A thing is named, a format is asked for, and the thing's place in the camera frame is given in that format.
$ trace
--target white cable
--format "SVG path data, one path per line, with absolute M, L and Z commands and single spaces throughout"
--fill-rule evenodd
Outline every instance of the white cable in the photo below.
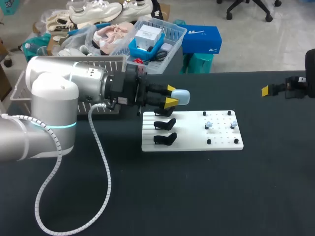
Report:
M 49 133 L 49 135 L 53 138 L 53 140 L 55 141 L 55 144 L 56 144 L 56 148 L 57 148 L 57 151 L 58 151 L 57 162 L 56 162 L 55 167 L 53 168 L 52 172 L 49 174 L 49 176 L 46 178 L 45 182 L 40 187 L 39 192 L 38 192 L 37 197 L 36 197 L 36 200 L 35 200 L 35 217 L 36 217 L 36 221 L 37 221 L 38 225 L 40 226 L 40 228 L 45 233 L 47 233 L 49 235 L 53 235 L 53 236 L 67 236 L 67 235 L 73 235 L 73 234 L 76 234 L 78 232 L 81 232 L 81 231 L 85 230 L 87 227 L 89 227 L 91 224 L 93 224 L 100 217 L 100 215 L 103 213 L 103 211 L 105 210 L 105 208 L 107 206 L 107 203 L 108 203 L 108 200 L 109 200 L 109 196 L 110 196 L 110 193 L 111 193 L 111 189 L 112 189 L 112 180 L 111 180 L 111 177 L 110 177 L 110 171 L 109 171 L 108 163 L 107 163 L 104 151 L 103 151 L 103 147 L 102 147 L 102 145 L 101 145 L 101 143 L 99 141 L 98 135 L 96 133 L 96 130 L 94 128 L 93 121 L 92 121 L 92 112 L 97 107 L 106 108 L 106 104 L 99 103 L 99 104 L 93 105 L 91 107 L 91 109 L 89 110 L 88 118 L 89 118 L 89 124 L 90 124 L 91 130 L 92 130 L 93 135 L 95 137 L 95 140 L 97 142 L 99 151 L 101 153 L 101 156 L 103 158 L 104 165 L 105 165 L 105 168 L 106 168 L 107 180 L 108 180 L 107 193 L 106 193 L 106 197 L 105 197 L 104 203 L 101 206 L 100 210 L 98 211 L 98 213 L 88 223 L 86 223 L 85 225 L 83 225 L 83 226 L 81 226 L 81 227 L 79 227 L 79 228 L 77 228 L 75 230 L 66 231 L 66 232 L 55 232 L 55 231 L 51 231 L 51 230 L 47 229 L 44 226 L 44 224 L 42 223 L 42 221 L 40 219 L 40 216 L 39 216 L 39 203 L 40 203 L 41 195 L 43 194 L 44 189 L 46 188 L 46 186 L 49 183 L 49 181 L 53 178 L 53 176 L 55 175 L 55 173 L 57 172 L 57 170 L 58 170 L 58 168 L 59 168 L 59 166 L 61 164 L 61 160 L 62 160 L 62 156 L 63 155 L 62 155 L 62 148 L 61 148 L 61 145 L 59 143 L 59 140 L 58 140 L 57 136 L 55 135 L 55 133 L 50 128 L 48 128 L 46 124 L 44 124 L 40 120 L 37 120 L 37 119 L 32 118 L 32 117 L 28 117 L 28 116 L 13 116 L 13 117 L 16 117 L 18 119 L 25 119 L 25 120 L 29 120 L 29 121 L 37 123 L 38 125 L 40 125 L 43 129 L 45 129 Z

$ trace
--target black tabletop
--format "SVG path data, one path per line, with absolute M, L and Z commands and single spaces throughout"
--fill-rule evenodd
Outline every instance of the black tabletop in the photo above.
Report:
M 153 76 L 189 89 L 178 111 L 235 110 L 242 151 L 146 153 L 134 108 L 95 116 L 112 176 L 102 216 L 80 236 L 314 236 L 315 100 L 261 98 L 261 88 L 304 72 Z M 0 234 L 43 236 L 37 192 L 55 159 L 0 164 Z M 40 205 L 43 223 L 68 231 L 89 221 L 107 191 L 106 172 L 87 121 Z

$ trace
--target shoe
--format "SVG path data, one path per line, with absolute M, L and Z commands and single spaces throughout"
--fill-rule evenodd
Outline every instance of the shoe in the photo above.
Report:
M 96 31 L 93 35 L 92 44 L 95 48 L 99 48 L 99 41 L 106 40 L 111 37 L 115 33 L 121 32 L 123 36 L 129 33 L 133 29 L 133 24 L 124 22 L 119 25 L 111 25 L 106 26 L 98 31 Z
M 152 4 L 153 4 L 153 10 L 151 12 L 151 16 L 153 18 L 157 18 L 159 20 L 164 20 L 163 15 L 162 15 L 161 6 L 158 3 L 158 1 L 157 0 L 152 0 Z
M 144 0 L 140 5 L 136 1 L 124 2 L 124 9 L 121 14 L 111 22 L 111 24 L 119 24 L 121 22 L 137 21 L 140 16 L 151 15 L 153 4 L 151 0 Z
M 61 11 L 61 12 L 49 17 L 46 20 L 46 29 L 49 30 L 48 28 L 51 26 L 59 26 L 60 23 L 58 22 L 58 19 L 69 21 L 70 20 L 69 11 Z
M 118 32 L 105 40 L 101 39 L 99 41 L 100 54 L 103 56 L 110 55 L 122 41 L 124 36 L 125 35 L 122 32 Z
M 68 20 L 57 19 L 56 23 L 52 23 L 51 25 L 47 25 L 47 30 L 51 35 L 67 35 L 67 33 L 71 30 L 75 30 L 75 25 Z
M 91 53 L 88 47 L 85 45 L 80 46 L 79 51 L 86 56 L 94 56 L 94 54 Z
M 95 0 L 87 3 L 81 9 L 74 9 L 73 6 L 70 6 L 69 13 L 71 21 L 80 29 L 87 24 L 112 21 L 121 13 L 122 9 L 120 3 Z

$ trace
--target white pegboard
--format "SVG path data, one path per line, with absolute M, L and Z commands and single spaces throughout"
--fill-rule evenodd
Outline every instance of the white pegboard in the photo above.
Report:
M 154 112 L 145 112 L 142 123 L 142 150 L 143 151 L 202 151 L 202 150 L 242 150 L 244 147 L 239 125 L 231 129 L 231 123 L 237 121 L 235 112 L 231 111 L 204 111 L 173 112 L 170 117 L 156 116 Z M 176 119 L 170 131 L 158 130 L 154 127 L 155 121 L 168 122 Z M 205 129 L 210 121 L 213 126 Z M 153 142 L 155 135 L 169 136 L 176 132 L 177 139 L 171 146 L 156 145 Z

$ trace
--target blue tray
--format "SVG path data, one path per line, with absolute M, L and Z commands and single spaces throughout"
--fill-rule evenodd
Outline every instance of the blue tray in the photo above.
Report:
M 162 34 L 161 38 L 155 44 L 154 48 L 150 52 L 138 49 L 136 46 L 136 39 L 134 38 L 131 43 L 129 43 L 130 55 L 135 58 L 140 58 L 142 60 L 151 60 L 158 53 L 158 50 L 162 47 L 164 43 L 165 33 Z

